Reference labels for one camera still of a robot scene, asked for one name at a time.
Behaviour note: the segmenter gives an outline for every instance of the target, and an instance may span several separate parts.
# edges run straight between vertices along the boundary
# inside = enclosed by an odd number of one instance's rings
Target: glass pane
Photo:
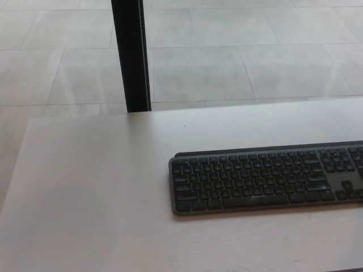
[[[363,94],[361,0],[144,0],[153,109]]]

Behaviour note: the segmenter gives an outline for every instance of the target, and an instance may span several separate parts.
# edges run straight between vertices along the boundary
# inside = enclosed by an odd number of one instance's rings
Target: dark gray keyboard
[[[172,210],[223,213],[363,201],[363,141],[179,153]]]

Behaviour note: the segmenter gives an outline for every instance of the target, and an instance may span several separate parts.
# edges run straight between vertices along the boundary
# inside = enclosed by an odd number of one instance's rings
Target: white desk
[[[33,120],[0,218],[1,272],[363,267],[363,207],[174,216],[181,151],[363,139],[363,100]]]

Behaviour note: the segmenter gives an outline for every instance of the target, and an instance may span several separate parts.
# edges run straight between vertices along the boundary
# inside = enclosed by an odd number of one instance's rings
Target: floor tile
[[[0,105],[46,104],[62,52],[0,51]]]
[[[194,46],[189,10],[145,10],[149,48]]]
[[[249,98],[237,47],[154,49],[154,102]]]
[[[122,113],[127,113],[127,107],[125,103],[101,105],[100,115],[116,115]]]
[[[293,0],[297,7],[350,7],[362,6],[359,0]]]
[[[363,44],[324,46],[353,92],[363,95]]]
[[[240,49],[257,98],[353,94],[322,45]]]
[[[111,0],[81,0],[80,10],[111,10]]]
[[[216,100],[207,101],[206,106],[210,107],[229,107],[239,105],[257,105],[257,104],[271,104],[271,103],[288,103],[296,101],[306,101],[306,97],[297,98],[276,98],[276,99],[244,99],[244,100]]]
[[[0,49],[20,49],[36,15],[36,11],[1,11]]]
[[[153,111],[168,111],[170,109],[194,109],[205,108],[205,101],[192,102],[153,102],[151,104]]]
[[[363,7],[335,7],[334,11],[358,39],[363,41]]]
[[[8,0],[4,10],[76,10],[79,0]]]
[[[223,8],[222,0],[153,0],[153,9]]]
[[[266,8],[264,12],[282,44],[358,42],[330,7]]]
[[[117,49],[66,50],[48,104],[125,101]]]
[[[292,0],[223,0],[225,7],[294,7]]]
[[[0,107],[0,210],[29,120],[97,115],[99,109],[100,105]]]
[[[24,48],[108,48],[112,24],[110,10],[40,11]]]
[[[197,46],[277,44],[259,8],[192,10]]]

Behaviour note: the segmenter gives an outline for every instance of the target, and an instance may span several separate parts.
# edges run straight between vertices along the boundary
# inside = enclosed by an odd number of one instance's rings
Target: spacebar
[[[252,207],[260,205],[288,204],[288,203],[289,203],[289,197],[286,194],[223,199],[223,207],[226,209],[239,208],[239,207]]]

